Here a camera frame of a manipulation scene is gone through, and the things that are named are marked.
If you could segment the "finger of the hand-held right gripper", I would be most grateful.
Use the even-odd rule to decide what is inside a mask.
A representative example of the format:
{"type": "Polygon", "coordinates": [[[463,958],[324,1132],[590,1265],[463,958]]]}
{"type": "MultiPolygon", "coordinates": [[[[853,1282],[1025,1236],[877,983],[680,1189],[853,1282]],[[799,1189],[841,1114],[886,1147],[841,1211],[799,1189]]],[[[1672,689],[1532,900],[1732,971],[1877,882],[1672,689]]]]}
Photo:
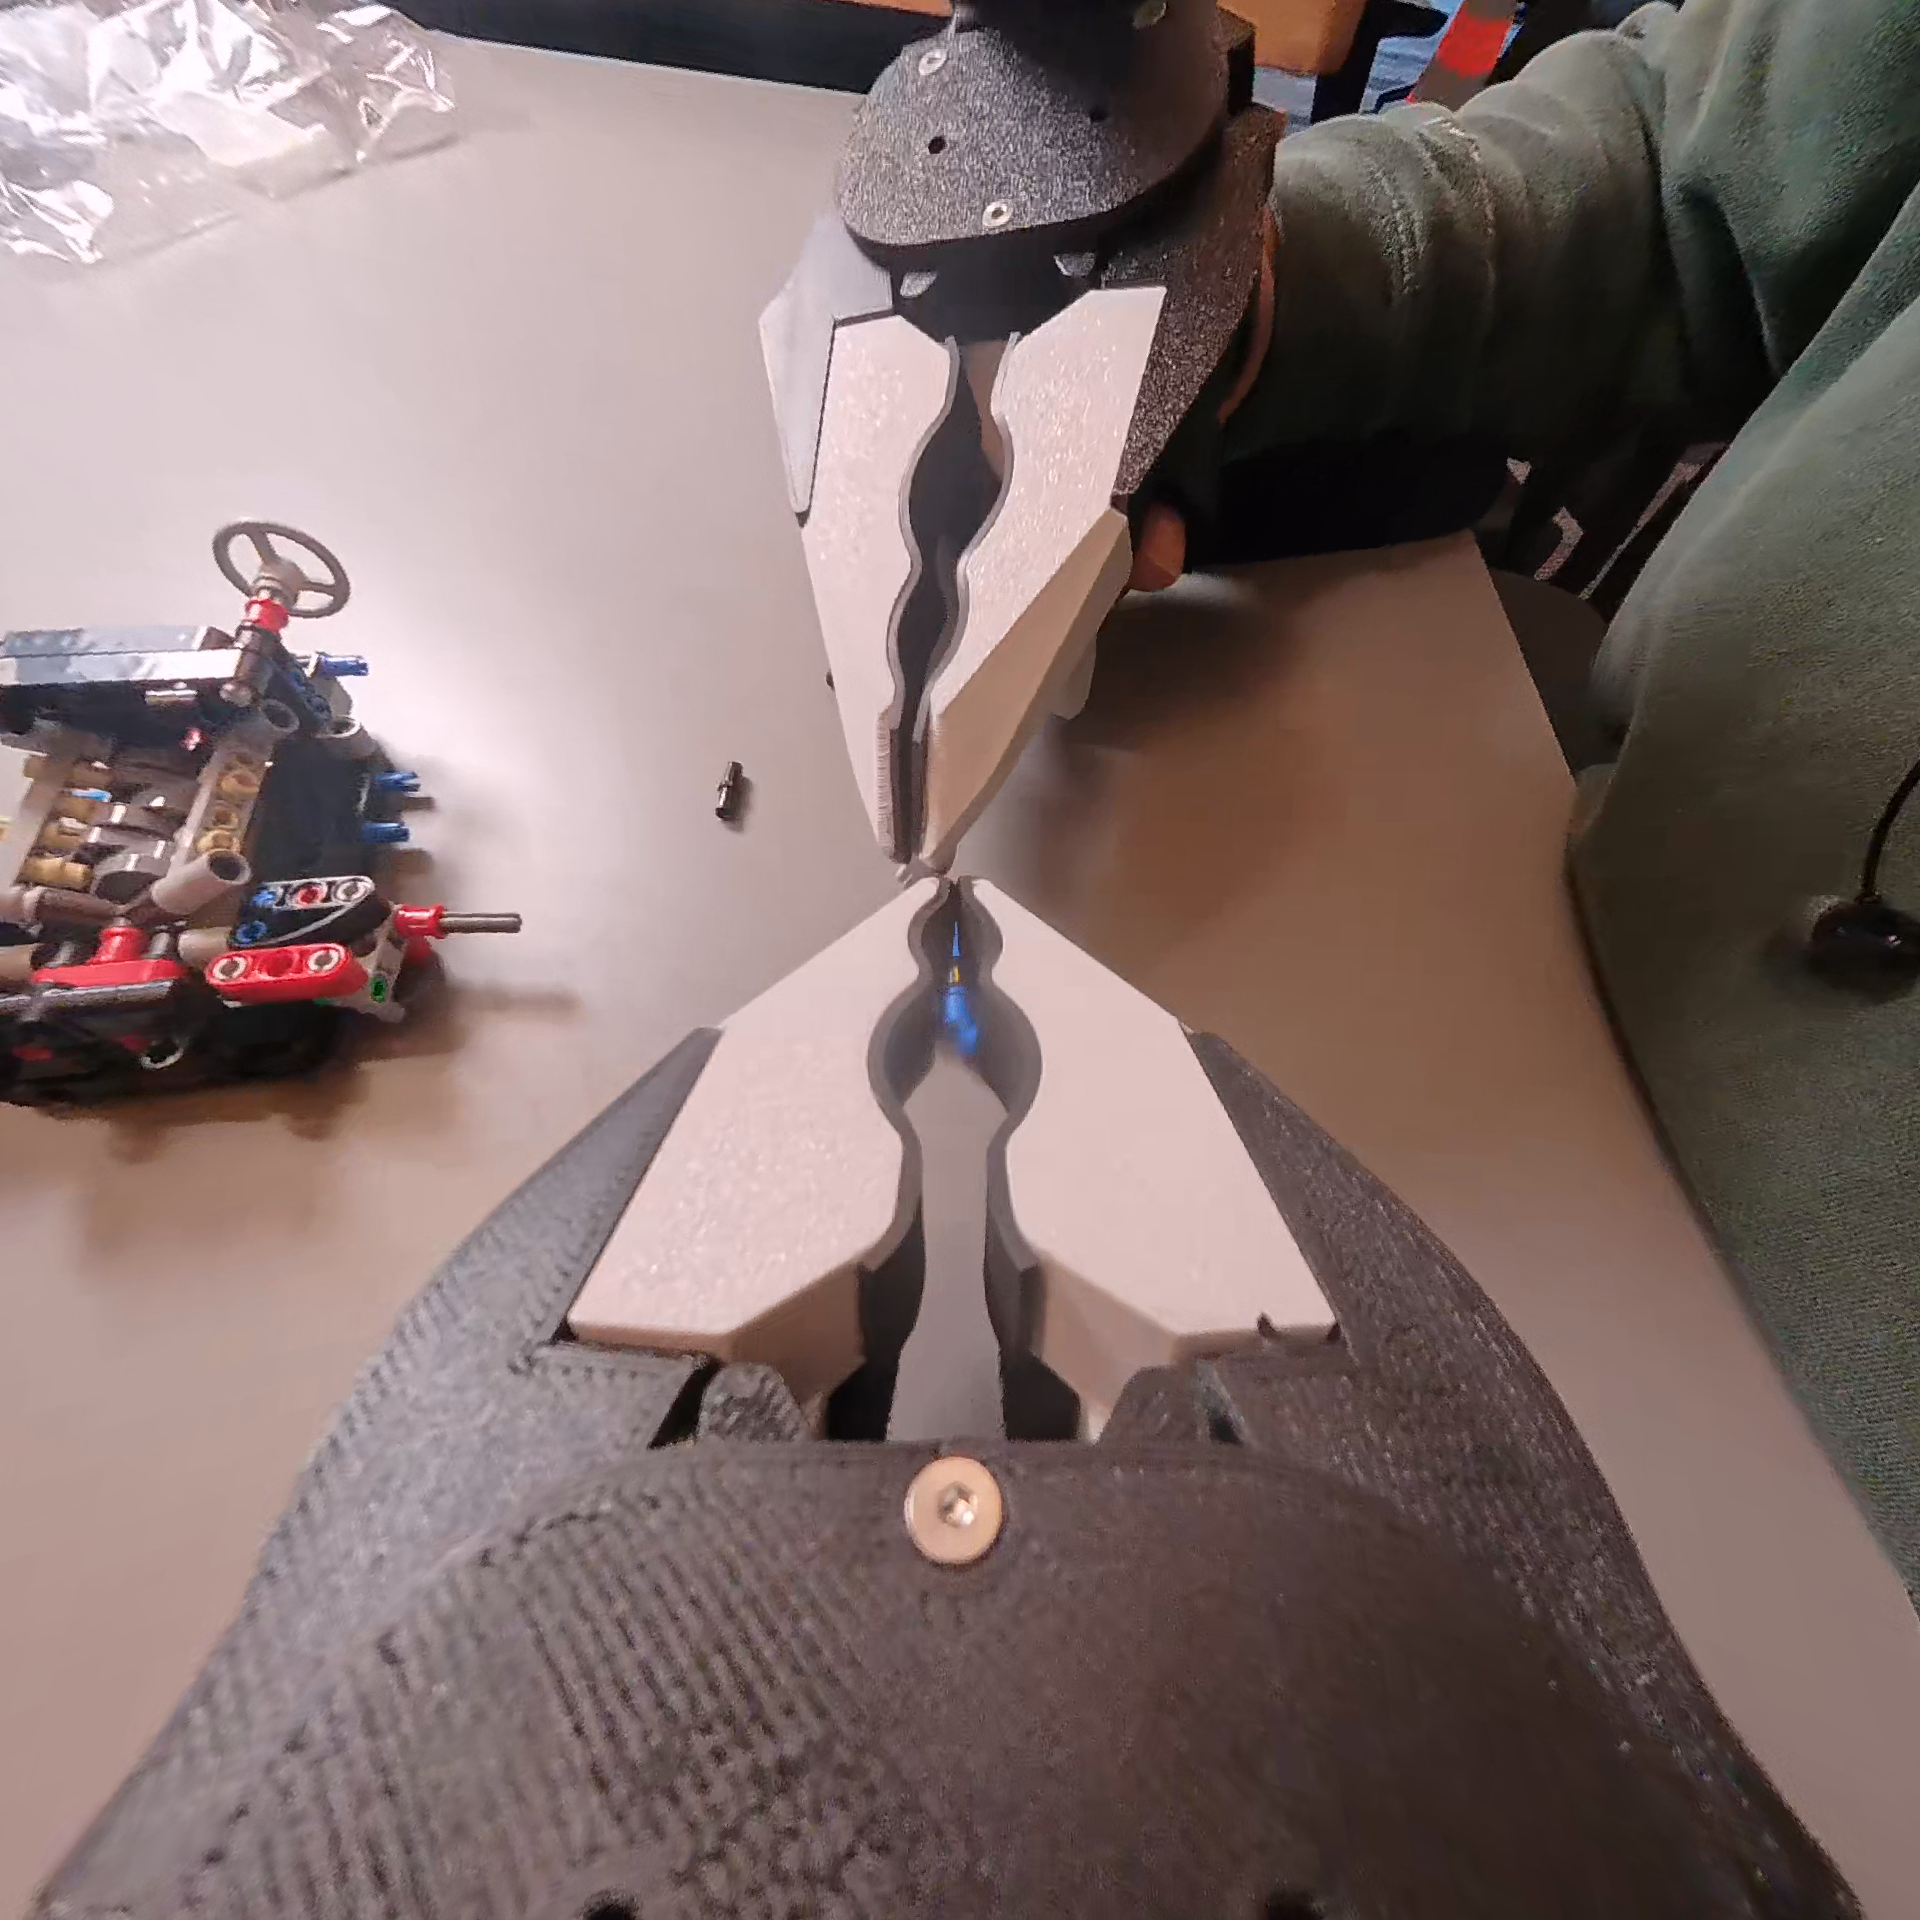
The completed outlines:
{"type": "Polygon", "coordinates": [[[805,570],[858,796],[886,862],[920,862],[912,820],[916,647],[931,608],[912,531],[920,455],[959,397],[959,353],[912,320],[853,320],[833,348],[805,570]]]}
{"type": "Polygon", "coordinates": [[[1090,695],[1095,631],[1133,579],[1114,479],[1160,304],[1160,287],[1090,290],[1000,363],[1006,489],[959,561],[959,628],[928,695],[928,873],[953,865],[1037,722],[1090,695]]]}

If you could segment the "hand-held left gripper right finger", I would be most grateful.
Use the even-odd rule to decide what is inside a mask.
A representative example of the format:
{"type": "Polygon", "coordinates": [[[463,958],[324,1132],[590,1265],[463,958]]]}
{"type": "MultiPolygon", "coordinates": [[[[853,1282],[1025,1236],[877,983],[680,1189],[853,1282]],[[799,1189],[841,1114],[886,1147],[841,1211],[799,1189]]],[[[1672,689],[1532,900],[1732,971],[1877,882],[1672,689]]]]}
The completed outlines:
{"type": "Polygon", "coordinates": [[[959,900],[974,1076],[1006,1113],[983,1298],[1011,1413],[1114,1413],[1143,1370],[1328,1340],[1193,1031],[994,882],[959,900]]]}

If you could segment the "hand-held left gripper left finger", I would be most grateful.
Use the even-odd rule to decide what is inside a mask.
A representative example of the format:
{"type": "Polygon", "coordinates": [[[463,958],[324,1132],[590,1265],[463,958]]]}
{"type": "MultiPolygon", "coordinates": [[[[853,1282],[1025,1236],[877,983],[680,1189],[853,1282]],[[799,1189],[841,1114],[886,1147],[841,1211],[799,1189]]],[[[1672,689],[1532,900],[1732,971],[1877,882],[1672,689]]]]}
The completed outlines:
{"type": "Polygon", "coordinates": [[[942,906],[949,882],[912,882],[721,1024],[571,1298],[583,1346],[771,1365],[794,1403],[865,1365],[863,1282],[920,1197],[886,1043],[931,983],[942,906]]]}

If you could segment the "partly built lego car chassis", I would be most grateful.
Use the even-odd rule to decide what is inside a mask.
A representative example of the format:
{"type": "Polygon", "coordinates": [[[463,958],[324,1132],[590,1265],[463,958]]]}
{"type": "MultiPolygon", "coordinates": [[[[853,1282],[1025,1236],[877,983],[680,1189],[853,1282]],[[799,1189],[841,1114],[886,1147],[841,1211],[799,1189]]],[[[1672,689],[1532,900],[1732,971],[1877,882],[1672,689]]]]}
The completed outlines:
{"type": "Polygon", "coordinates": [[[0,1094],[91,1113],[273,1085],[414,971],[517,914],[405,900],[384,862],[422,800],[355,717],[366,656],[292,628],[347,609],[342,555],[280,520],[209,539],[228,628],[29,628],[0,640],[23,800],[0,839],[0,1094]]]}

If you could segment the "wooden edged desk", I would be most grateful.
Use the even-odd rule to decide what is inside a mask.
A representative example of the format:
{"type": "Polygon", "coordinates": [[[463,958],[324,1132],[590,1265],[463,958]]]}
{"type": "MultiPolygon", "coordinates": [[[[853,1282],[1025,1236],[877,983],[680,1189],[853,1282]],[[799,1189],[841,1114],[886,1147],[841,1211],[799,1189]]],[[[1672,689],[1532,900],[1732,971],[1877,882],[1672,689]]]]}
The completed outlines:
{"type": "Polygon", "coordinates": [[[1287,75],[1328,75],[1357,47],[1367,0],[1221,0],[1254,30],[1254,62],[1287,75]]]}

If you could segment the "orange traffic cone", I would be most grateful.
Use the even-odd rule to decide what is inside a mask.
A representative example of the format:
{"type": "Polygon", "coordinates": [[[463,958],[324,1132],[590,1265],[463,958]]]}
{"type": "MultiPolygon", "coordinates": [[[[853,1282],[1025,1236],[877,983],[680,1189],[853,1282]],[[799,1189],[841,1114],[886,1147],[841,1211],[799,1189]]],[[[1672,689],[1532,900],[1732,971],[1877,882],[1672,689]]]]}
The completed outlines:
{"type": "Polygon", "coordinates": [[[1522,8],[1518,0],[1462,0],[1434,62],[1419,66],[1414,89],[1406,94],[1406,102],[1425,102],[1425,107],[1472,102],[1494,84],[1509,50],[1509,36],[1518,26],[1518,8],[1522,8]]]}

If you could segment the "empty clear plastic bags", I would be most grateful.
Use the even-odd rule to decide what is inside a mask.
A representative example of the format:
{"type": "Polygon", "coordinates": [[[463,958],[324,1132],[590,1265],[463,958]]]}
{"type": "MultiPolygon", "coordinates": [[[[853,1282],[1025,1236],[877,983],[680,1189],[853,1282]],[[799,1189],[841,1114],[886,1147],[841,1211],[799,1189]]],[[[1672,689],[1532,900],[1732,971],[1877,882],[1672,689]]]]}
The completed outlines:
{"type": "Polygon", "coordinates": [[[108,264],[458,138],[395,6],[29,0],[0,8],[0,243],[108,264]]]}

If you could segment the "black hoodie drawstring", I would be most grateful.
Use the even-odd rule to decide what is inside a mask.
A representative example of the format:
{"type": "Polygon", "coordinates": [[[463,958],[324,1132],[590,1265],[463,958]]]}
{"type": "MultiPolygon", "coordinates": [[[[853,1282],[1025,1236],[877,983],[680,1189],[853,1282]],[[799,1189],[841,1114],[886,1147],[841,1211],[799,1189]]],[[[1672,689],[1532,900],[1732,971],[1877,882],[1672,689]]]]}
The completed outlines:
{"type": "Polygon", "coordinates": [[[1916,983],[1920,978],[1920,918],[1881,893],[1883,853],[1907,803],[1920,792],[1920,766],[1898,772],[1877,814],[1851,896],[1811,896],[1804,914],[1804,954],[1811,971],[1845,983],[1916,983]]]}

